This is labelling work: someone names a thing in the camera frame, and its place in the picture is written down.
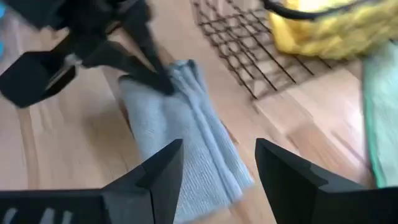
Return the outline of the black wire basket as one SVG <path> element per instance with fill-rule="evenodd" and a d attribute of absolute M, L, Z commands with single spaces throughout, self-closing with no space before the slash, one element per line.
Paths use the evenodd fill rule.
<path fill-rule="evenodd" d="M 347 60 L 280 53 L 261 0 L 190 0 L 195 24 L 253 99 L 334 72 Z"/>

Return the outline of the teal microfiber towel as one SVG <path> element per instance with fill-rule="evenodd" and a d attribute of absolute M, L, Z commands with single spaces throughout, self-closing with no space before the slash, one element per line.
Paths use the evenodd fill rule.
<path fill-rule="evenodd" d="M 2 28 L 3 28 L 2 20 L 3 20 L 4 16 L 5 16 L 5 13 L 6 13 L 6 7 L 0 1 L 0 58 L 2 57 L 3 52 L 4 52 L 4 41 L 2 39 L 2 33 L 3 33 L 3 31 L 2 31 Z"/>

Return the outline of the yellow microfiber towel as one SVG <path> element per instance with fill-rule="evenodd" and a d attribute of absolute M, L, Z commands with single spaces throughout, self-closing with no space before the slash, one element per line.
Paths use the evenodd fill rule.
<path fill-rule="evenodd" d="M 398 39 L 398 0 L 284 0 L 282 5 L 322 14 L 298 20 L 269 12 L 274 44 L 286 54 L 338 60 Z M 329 9 L 332 13 L 324 14 Z"/>

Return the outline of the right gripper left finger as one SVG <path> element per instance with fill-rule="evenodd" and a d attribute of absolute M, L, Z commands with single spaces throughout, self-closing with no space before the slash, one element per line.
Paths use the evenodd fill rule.
<path fill-rule="evenodd" d="M 182 172 L 183 141 L 175 139 L 103 188 L 106 224 L 173 224 Z"/>

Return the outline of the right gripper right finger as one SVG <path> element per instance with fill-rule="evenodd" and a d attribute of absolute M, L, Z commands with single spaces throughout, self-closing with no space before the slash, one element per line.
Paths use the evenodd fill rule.
<path fill-rule="evenodd" d="M 277 224 L 398 224 L 398 187 L 367 189 L 263 138 L 255 159 Z"/>

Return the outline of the green microfiber towel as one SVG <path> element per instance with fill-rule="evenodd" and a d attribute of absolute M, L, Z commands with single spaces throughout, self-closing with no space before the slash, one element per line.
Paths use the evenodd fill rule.
<path fill-rule="evenodd" d="M 366 145 L 379 188 L 398 187 L 398 41 L 363 59 Z"/>

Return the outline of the grey microfiber towel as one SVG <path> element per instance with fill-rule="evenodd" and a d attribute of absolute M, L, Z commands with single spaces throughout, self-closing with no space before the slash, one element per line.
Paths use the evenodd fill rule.
<path fill-rule="evenodd" d="M 119 88 L 144 160 L 175 139 L 183 141 L 183 177 L 174 224 L 186 224 L 240 200 L 254 180 L 212 107 L 196 61 L 176 60 L 168 71 L 173 95 L 163 95 L 125 75 L 119 78 Z"/>

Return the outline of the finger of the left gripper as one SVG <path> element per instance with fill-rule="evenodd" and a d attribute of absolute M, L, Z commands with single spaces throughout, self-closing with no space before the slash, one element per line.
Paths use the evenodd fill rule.
<path fill-rule="evenodd" d="M 172 95 L 175 89 L 166 68 L 160 61 L 155 42 L 147 25 L 149 19 L 148 9 L 131 9 L 123 14 L 124 31 L 132 37 L 139 50 L 154 68 L 152 71 L 136 60 L 134 70 L 128 77 L 160 93 Z"/>
<path fill-rule="evenodd" d="M 85 59 L 82 65 L 86 68 L 109 66 L 124 71 L 128 80 L 151 87 L 165 95 L 174 93 L 174 86 L 167 76 L 167 72 L 153 72 L 147 68 L 137 57 L 129 52 L 118 42 L 104 41 L 97 45 Z"/>

